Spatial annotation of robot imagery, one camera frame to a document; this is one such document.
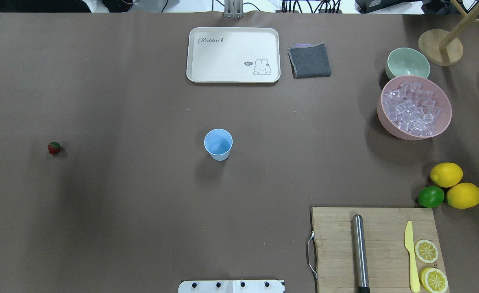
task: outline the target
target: pink bowl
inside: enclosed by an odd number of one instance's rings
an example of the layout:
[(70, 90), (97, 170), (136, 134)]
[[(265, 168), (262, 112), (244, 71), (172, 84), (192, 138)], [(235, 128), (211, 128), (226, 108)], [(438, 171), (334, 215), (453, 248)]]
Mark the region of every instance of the pink bowl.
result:
[(453, 111), (451, 110), (451, 104), (449, 103), (449, 99), (447, 98), (444, 91), (442, 91), (442, 89), (440, 89), (438, 85), (435, 85), (435, 83), (433, 83), (431, 80), (414, 75), (403, 75), (393, 78), (385, 85), (382, 91), (384, 92), (385, 90), (399, 89), (403, 81), (418, 81), (422, 84), (423, 90), (433, 92), (433, 100), (436, 101), (437, 106), (442, 108), (440, 115), (438, 115), (437, 117), (436, 131), (431, 136), (415, 136), (400, 130), (393, 122), (390, 121), (390, 118), (384, 112), (384, 105), (382, 104), (383, 93), (381, 93), (381, 98), (379, 98), (379, 103), (377, 104), (377, 116), (379, 117), (379, 121), (381, 122), (382, 126), (384, 126), (384, 128), (392, 135), (406, 140), (427, 139), (435, 137), (444, 132), (444, 130), (446, 130), (446, 128), (449, 126), (449, 123), (451, 122), (451, 117), (453, 115)]

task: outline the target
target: wooden cutting board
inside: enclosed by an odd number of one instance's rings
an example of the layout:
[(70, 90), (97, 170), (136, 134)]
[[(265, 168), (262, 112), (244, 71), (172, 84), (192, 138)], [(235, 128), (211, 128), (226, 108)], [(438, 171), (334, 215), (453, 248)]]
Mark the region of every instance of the wooden cutting board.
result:
[[(371, 293), (411, 293), (409, 254), (404, 247), (407, 221), (413, 222), (416, 243), (428, 239), (438, 248), (438, 260), (427, 264), (416, 258), (418, 272), (436, 267), (446, 273), (430, 208), (312, 208), (315, 232), (318, 293), (354, 293), (357, 280), (351, 219), (362, 216)], [(420, 285), (420, 292), (427, 290)]]

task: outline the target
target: rabbit face illustration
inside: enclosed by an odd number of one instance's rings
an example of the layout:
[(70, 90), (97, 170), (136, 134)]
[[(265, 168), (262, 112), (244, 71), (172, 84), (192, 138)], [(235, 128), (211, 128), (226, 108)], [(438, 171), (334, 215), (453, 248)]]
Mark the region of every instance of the rabbit face illustration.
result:
[(271, 75), (269, 61), (266, 59), (257, 59), (254, 67), (254, 75)]

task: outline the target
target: green bowl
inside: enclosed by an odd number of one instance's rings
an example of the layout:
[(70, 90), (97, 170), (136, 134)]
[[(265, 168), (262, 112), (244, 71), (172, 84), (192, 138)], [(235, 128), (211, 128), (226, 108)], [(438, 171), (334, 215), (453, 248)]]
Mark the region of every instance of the green bowl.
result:
[(429, 61), (422, 53), (412, 48), (397, 48), (388, 56), (386, 74), (390, 79), (403, 75), (427, 78), (430, 72)]

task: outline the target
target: yellow lemon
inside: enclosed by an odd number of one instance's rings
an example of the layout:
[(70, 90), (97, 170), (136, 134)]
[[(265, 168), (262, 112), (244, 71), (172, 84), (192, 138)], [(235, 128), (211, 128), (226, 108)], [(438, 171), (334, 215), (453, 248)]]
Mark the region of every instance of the yellow lemon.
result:
[(460, 183), (447, 191), (446, 202), (453, 208), (471, 208), (479, 204), (479, 188), (472, 183)]
[(420, 239), (415, 245), (415, 254), (419, 260), (425, 263), (433, 263), (438, 258), (438, 249), (433, 242)]
[(463, 176), (462, 168), (455, 163), (440, 163), (429, 173), (431, 181), (440, 187), (454, 186), (462, 180)]
[(427, 267), (420, 273), (420, 283), (430, 293), (444, 293), (448, 284), (446, 275), (434, 267)]

